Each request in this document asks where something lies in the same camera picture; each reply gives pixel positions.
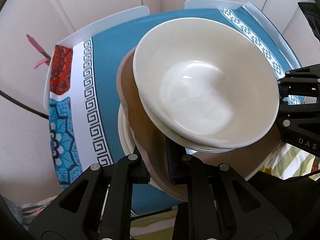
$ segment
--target red pattern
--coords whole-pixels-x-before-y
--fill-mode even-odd
[[[50,77],[50,91],[62,95],[70,89],[71,61],[73,51],[70,48],[56,45]]]
[[[315,157],[315,160],[313,161],[311,172],[317,171],[320,168],[320,158]]]

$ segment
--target stacked plate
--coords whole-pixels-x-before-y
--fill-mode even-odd
[[[133,74],[154,125],[195,151],[251,145],[278,112],[278,87],[265,56],[212,20],[179,18],[151,29],[136,48]]]
[[[154,185],[183,201],[186,186],[169,181],[166,136],[246,179],[281,142],[268,61],[242,34],[214,21],[182,18],[153,28],[122,60],[117,90],[124,150],[135,144]]]

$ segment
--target greek key pattern border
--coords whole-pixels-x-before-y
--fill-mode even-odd
[[[97,161],[102,166],[113,164],[108,143],[101,123],[93,71],[93,46],[92,39],[84,41],[83,84],[87,121],[90,126],[90,135]]]
[[[266,46],[266,44],[242,20],[240,20],[232,10],[219,9],[219,11],[230,23],[232,23],[238,29],[238,31],[240,31],[259,48],[259,50],[264,54],[264,56],[270,63],[276,79],[283,78],[285,76],[284,70],[276,57]],[[297,96],[289,95],[288,103],[289,105],[298,105],[300,104],[300,101]]]

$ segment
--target striped cloth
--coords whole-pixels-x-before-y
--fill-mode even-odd
[[[131,222],[130,238],[139,240],[171,240],[177,207],[172,211],[156,214]]]
[[[16,220],[25,230],[28,230],[31,221],[55,198],[56,196],[44,199],[36,204],[24,204],[22,206],[13,203],[5,197],[3,197],[3,200]]]
[[[261,171],[281,179],[302,176],[319,169],[319,158],[288,143],[279,147]]]

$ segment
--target brown plate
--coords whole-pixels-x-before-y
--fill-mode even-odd
[[[117,73],[117,90],[124,115],[143,161],[156,184],[169,195],[188,201],[186,185],[172,185],[169,182],[165,135],[149,119],[141,104],[132,71],[134,52],[135,48],[128,52]],[[270,158],[280,142],[279,131],[273,125],[262,139],[247,147],[220,154],[197,152],[194,155],[210,165],[228,163],[241,176],[249,179]]]

